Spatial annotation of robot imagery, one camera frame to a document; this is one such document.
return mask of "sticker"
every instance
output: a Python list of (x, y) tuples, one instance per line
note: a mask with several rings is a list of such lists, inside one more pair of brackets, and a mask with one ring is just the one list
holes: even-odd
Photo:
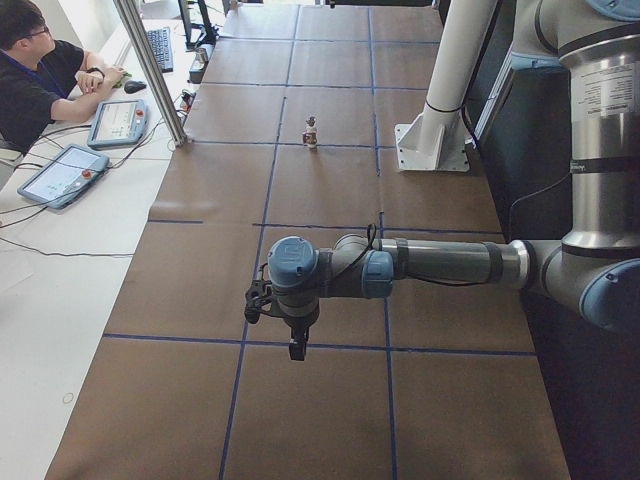
[(571, 79), (571, 121), (640, 110), (640, 62), (580, 73)]

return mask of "keyboard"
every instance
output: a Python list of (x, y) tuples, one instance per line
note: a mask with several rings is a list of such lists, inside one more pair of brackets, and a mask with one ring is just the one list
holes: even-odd
[(156, 57), (162, 73), (173, 72), (173, 51), (171, 50), (171, 29), (169, 27), (147, 30), (153, 56)]

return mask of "white wall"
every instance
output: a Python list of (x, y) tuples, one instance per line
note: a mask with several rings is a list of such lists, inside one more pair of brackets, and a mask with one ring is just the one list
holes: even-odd
[(120, 24), (113, 0), (33, 0), (54, 38), (99, 51)]

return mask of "dark hair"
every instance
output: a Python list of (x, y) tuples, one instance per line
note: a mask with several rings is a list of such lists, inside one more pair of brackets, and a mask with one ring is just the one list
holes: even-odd
[(34, 28), (45, 25), (40, 9), (30, 0), (0, 0), (0, 48), (9, 50)]

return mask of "blue joint cap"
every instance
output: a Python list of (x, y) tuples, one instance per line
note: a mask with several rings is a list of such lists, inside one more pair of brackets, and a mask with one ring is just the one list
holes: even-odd
[(613, 265), (593, 279), (580, 298), (580, 313), (605, 330), (640, 334), (640, 258)]
[(364, 298), (386, 298), (393, 287), (393, 258), (389, 252), (373, 250), (364, 259), (362, 295)]
[(286, 237), (273, 244), (267, 261), (274, 287), (288, 290), (302, 285), (313, 275), (318, 252), (304, 238)]
[(620, 20), (621, 22), (637, 22), (640, 20), (640, 2), (638, 0), (587, 0), (598, 13)]

